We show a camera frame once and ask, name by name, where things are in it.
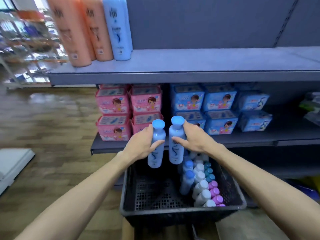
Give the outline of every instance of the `white platform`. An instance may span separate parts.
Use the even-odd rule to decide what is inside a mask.
[[[34,156],[35,153],[31,149],[0,150],[0,195],[14,183],[14,179]]]

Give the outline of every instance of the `pink bottle cap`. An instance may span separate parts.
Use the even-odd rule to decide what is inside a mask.
[[[211,198],[218,196],[220,194],[220,190],[218,188],[213,188],[210,190]]]
[[[217,188],[218,187],[218,183],[217,183],[217,181],[211,181],[210,183],[209,183],[209,190],[210,189],[213,189],[213,188]]]
[[[216,205],[223,203],[223,197],[221,195],[217,195],[213,197],[212,200],[216,203]]]

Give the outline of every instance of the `black basket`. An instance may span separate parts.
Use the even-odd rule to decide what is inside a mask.
[[[245,209],[246,200],[238,183],[216,161],[210,158],[218,188],[226,207],[193,207],[191,192],[179,193],[177,165],[164,152],[162,165],[152,169],[147,159],[135,162],[124,176],[120,212],[133,227],[166,227],[179,224],[217,222]]]

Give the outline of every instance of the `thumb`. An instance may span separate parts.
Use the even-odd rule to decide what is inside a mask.
[[[161,145],[162,143],[164,143],[164,140],[158,140],[156,142],[154,142],[151,146],[150,146],[150,152],[153,152],[159,145]]]
[[[184,139],[182,139],[180,137],[176,137],[176,136],[173,136],[172,140],[175,141],[175,142],[178,142],[184,148],[187,147],[187,145],[189,144],[189,142],[187,140],[184,140]]]

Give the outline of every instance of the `crate rim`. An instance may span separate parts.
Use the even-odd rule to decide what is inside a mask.
[[[238,191],[238,194],[242,200],[242,205],[235,206],[225,206],[225,207],[190,207],[190,208],[174,208],[174,209],[158,209],[158,210],[139,210],[139,211],[126,211],[124,210],[124,203],[126,198],[126,188],[127,188],[127,175],[128,169],[126,169],[124,173],[123,179],[123,187],[121,193],[121,201],[120,201],[120,208],[119,211],[124,217],[128,216],[136,216],[136,215],[151,215],[151,214],[170,214],[170,213],[181,213],[181,212],[212,212],[212,211],[238,211],[247,208],[247,201],[240,189],[238,182],[232,177],[234,181],[234,185]]]

